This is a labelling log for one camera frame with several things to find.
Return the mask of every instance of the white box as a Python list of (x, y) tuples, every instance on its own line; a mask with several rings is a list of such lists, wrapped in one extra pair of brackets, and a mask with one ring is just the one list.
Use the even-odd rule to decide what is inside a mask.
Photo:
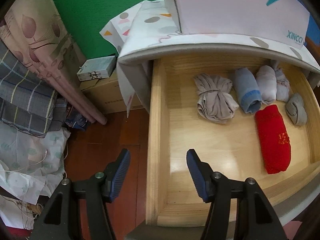
[(297, 0), (164, 0), (183, 34), (242, 34), (301, 49), (309, 12)]
[(88, 59), (77, 73), (80, 81), (108, 78), (116, 66), (116, 56)]

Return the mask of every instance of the white cable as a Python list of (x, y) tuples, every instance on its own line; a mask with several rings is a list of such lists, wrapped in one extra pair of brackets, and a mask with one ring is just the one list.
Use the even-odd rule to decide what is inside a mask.
[(68, 141), (66, 141), (66, 147), (67, 147), (67, 155), (63, 158), (63, 160), (65, 160), (68, 157), (68, 153), (69, 153)]
[(48, 153), (48, 150), (46, 149), (46, 150), (45, 150), (45, 156), (44, 156), (44, 158), (43, 158), (41, 161), (39, 161), (38, 163), (31, 164), (31, 165), (29, 165), (29, 166), (27, 166), (27, 167), (24, 167), (24, 168), (22, 168), (22, 169), (20, 169), (20, 170), (16, 170), (16, 171), (22, 171), (23, 169), (29, 168), (29, 167), (32, 166), (32, 165), (37, 165), (37, 164), (43, 162), (44, 159), (47, 157), (47, 153)]
[(28, 218), (35, 219), (34, 217), (29, 217), (27, 214), (24, 213), (24, 212), (28, 213), (27, 208), (24, 207), (24, 208), (26, 209), (26, 211), (23, 211), (23, 210), (22, 210), (22, 204), (21, 204), (20, 202), (19, 202), (19, 204), (21, 205), (21, 208), (17, 205), (17, 203), (16, 203), (15, 201), (10, 200), (10, 199), (7, 199), (6, 197), (4, 197), (4, 196), (2, 196), (2, 195), (1, 195), (1, 197), (3, 197), (6, 201), (10, 201), (10, 202), (12, 202), (13, 204), (15, 204), (15, 205), (17, 206), (17, 208), (19, 208), (19, 210), (21, 211), (21, 214), (27, 216)]
[(40, 212), (40, 213), (42, 213), (42, 211), (43, 211), (43, 206), (40, 204), (40, 203), (37, 203), (37, 209), (38, 209), (38, 211)]

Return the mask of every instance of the white rolled sock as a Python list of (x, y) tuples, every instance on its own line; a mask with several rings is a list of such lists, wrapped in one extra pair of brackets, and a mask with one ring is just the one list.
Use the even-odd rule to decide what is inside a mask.
[(290, 84), (281, 69), (275, 71), (277, 78), (276, 100), (287, 102), (289, 99)]
[(270, 105), (276, 100), (277, 79), (275, 71), (267, 65), (262, 66), (257, 73), (256, 81), (261, 93), (262, 102)]

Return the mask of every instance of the wooden drawer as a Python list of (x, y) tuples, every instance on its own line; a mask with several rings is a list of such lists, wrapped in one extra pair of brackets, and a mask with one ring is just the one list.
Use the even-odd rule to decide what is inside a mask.
[[(183, 54), (154, 62), (148, 145), (146, 223), (190, 227), (205, 224), (210, 204), (198, 197), (186, 164), (194, 148), (200, 159), (229, 179), (255, 178), (272, 205), (310, 182), (320, 171), (320, 109), (308, 81), (298, 67), (281, 63), (290, 93), (299, 92), (308, 122), (294, 126), (284, 102), (276, 101), (290, 137), (292, 158), (287, 171), (268, 175), (263, 165), (254, 115), (241, 108), (226, 125), (210, 122), (198, 112), (193, 77), (200, 73), (228, 73), (247, 67), (254, 74), (269, 60), (235, 54)], [(236, 100), (235, 91), (231, 94)], [(230, 221), (235, 220), (236, 200)]]

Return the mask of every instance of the green wall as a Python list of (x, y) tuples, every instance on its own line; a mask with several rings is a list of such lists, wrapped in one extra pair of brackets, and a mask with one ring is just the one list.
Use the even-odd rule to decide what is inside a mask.
[(103, 57), (116, 49), (99, 31), (125, 9), (142, 0), (54, 0), (69, 33), (87, 58)]

